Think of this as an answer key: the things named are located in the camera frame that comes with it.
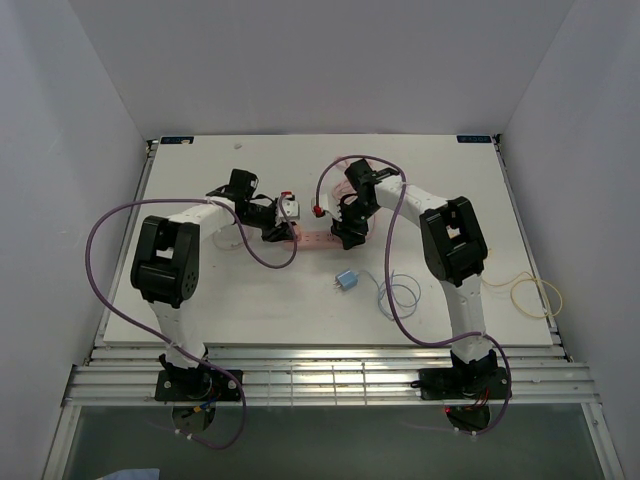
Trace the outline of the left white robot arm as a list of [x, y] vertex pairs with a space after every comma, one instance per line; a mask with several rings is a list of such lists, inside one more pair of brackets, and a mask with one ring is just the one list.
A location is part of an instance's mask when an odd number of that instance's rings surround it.
[[200, 273], [201, 245], [226, 227], [250, 227], [264, 242], [296, 240], [300, 206], [291, 192], [268, 199], [256, 192], [255, 174], [234, 169], [227, 184], [206, 194], [202, 203], [169, 217], [143, 220], [130, 274], [131, 284], [148, 303], [167, 343], [166, 369], [182, 369], [178, 388], [190, 399], [205, 397], [212, 387], [209, 371], [200, 367], [207, 349], [197, 322], [187, 314]]

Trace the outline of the pink power strip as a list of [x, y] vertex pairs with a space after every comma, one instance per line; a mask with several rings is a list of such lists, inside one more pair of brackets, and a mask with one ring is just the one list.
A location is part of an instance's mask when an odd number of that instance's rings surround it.
[[296, 240], [298, 251], [342, 249], [341, 240], [327, 230], [304, 231], [297, 229]]

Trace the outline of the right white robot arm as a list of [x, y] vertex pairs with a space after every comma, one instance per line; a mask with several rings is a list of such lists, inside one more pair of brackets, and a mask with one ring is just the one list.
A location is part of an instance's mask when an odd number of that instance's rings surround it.
[[333, 206], [315, 193], [314, 214], [332, 218], [331, 233], [350, 250], [366, 242], [368, 221], [381, 209], [392, 217], [384, 250], [385, 281], [390, 281], [393, 230], [399, 217], [420, 230], [424, 259], [431, 275], [440, 282], [446, 298], [452, 338], [428, 343], [412, 336], [402, 324], [394, 303], [391, 315], [402, 333], [420, 346], [449, 345], [456, 367], [451, 375], [454, 390], [474, 397], [488, 384], [482, 364], [495, 361], [481, 299], [481, 274], [488, 248], [474, 208], [467, 198], [445, 199], [411, 185], [400, 167], [368, 155], [348, 155], [344, 175], [354, 192]]

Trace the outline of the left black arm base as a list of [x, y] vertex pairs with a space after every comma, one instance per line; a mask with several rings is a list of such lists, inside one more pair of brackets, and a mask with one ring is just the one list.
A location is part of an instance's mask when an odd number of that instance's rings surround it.
[[239, 401], [239, 385], [243, 382], [242, 370], [230, 370], [236, 379], [203, 366], [196, 368], [177, 367], [166, 360], [166, 355], [159, 357], [162, 370], [157, 377], [154, 399], [160, 402], [205, 402]]

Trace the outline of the blue charger plug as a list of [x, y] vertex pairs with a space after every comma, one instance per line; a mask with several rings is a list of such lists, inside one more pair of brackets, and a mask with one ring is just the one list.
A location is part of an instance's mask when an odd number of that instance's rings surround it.
[[359, 275], [357, 272], [347, 269], [335, 276], [334, 285], [343, 292], [349, 291], [359, 283]]

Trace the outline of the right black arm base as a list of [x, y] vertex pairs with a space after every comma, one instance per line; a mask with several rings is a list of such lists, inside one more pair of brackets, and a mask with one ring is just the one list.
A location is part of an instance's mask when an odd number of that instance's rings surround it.
[[451, 360], [451, 367], [418, 371], [410, 386], [420, 391], [423, 400], [504, 400], [511, 396], [507, 370], [498, 365], [494, 350], [470, 363], [455, 354]]

